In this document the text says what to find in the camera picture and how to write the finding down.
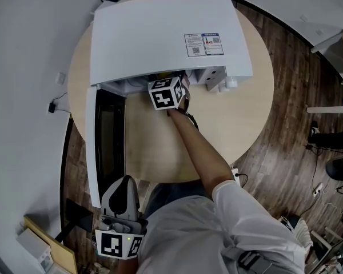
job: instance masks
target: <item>gray backpack strap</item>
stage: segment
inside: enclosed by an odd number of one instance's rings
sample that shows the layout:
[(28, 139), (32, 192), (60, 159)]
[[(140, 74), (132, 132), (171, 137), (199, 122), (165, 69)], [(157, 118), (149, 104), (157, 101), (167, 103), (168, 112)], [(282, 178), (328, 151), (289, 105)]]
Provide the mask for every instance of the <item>gray backpack strap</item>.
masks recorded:
[(230, 259), (226, 264), (230, 273), (236, 267), (239, 274), (293, 274), (285, 268), (281, 268), (271, 261), (264, 259), (259, 253), (243, 251), (236, 247), (229, 247), (223, 253), (223, 257)]

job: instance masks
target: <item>wall socket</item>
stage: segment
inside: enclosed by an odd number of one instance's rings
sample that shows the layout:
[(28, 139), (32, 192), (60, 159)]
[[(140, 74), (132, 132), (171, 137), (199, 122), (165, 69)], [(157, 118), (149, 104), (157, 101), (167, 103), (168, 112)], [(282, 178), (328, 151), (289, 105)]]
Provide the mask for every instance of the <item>wall socket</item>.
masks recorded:
[(239, 170), (238, 170), (237, 168), (233, 168), (233, 169), (231, 170), (231, 172), (233, 173), (233, 176), (234, 176), (234, 178), (235, 178), (235, 182), (237, 182), (237, 184), (241, 187), (239, 176), (235, 176), (236, 174), (239, 173)]
[(322, 30), (316, 30), (315, 32), (317, 33), (317, 35), (323, 35), (324, 34), (324, 32)]
[(66, 74), (59, 72), (56, 76), (56, 83), (59, 85), (63, 85), (66, 79)]
[(301, 19), (303, 22), (308, 22), (308, 18), (305, 16), (305, 14), (301, 15), (301, 16), (300, 16), (300, 19)]

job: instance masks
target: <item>person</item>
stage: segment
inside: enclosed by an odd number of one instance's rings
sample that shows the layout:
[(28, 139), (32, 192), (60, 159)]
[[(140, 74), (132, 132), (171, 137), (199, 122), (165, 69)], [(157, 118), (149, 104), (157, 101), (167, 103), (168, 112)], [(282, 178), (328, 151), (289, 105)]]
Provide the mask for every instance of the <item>person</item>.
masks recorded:
[(168, 113), (200, 180), (156, 186), (138, 257), (120, 260), (117, 273), (303, 273), (305, 250), (294, 235), (235, 182), (184, 113)]
[(317, 148), (343, 149), (343, 132), (320, 133), (318, 123), (312, 121), (308, 136), (308, 144), (315, 145)]

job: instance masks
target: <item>round wooden table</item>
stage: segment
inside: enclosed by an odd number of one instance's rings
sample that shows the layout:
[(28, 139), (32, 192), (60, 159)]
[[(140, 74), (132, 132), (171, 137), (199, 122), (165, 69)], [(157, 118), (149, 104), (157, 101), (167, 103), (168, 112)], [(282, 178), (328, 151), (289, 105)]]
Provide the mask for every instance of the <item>round wooden table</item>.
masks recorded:
[[(268, 50), (255, 27), (237, 10), (254, 76), (237, 88), (212, 93), (191, 86), (189, 112), (200, 132), (233, 163), (262, 131), (272, 105), (274, 78)], [(69, 70), (69, 104), (74, 123), (85, 139), (86, 90), (89, 86), (92, 25), (80, 39)], [(131, 94), (125, 112), (126, 173), (156, 183), (198, 179), (186, 149), (165, 111), (156, 111), (147, 92)]]

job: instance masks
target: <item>human arm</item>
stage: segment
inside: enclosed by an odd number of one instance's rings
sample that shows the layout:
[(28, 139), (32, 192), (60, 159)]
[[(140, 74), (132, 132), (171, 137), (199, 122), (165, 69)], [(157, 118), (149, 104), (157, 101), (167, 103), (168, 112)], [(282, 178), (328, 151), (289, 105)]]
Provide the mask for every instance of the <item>human arm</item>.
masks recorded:
[(119, 260), (117, 274), (135, 274), (138, 269), (137, 258), (129, 260)]
[(187, 116), (177, 110), (168, 111), (209, 195), (215, 186), (226, 180), (233, 180), (227, 162), (195, 128)]
[(305, 251), (293, 234), (233, 180), (228, 164), (187, 116), (177, 110), (170, 110), (169, 115), (205, 189), (212, 196), (216, 215), (236, 247), (258, 251), (268, 260), (297, 273), (303, 271)]

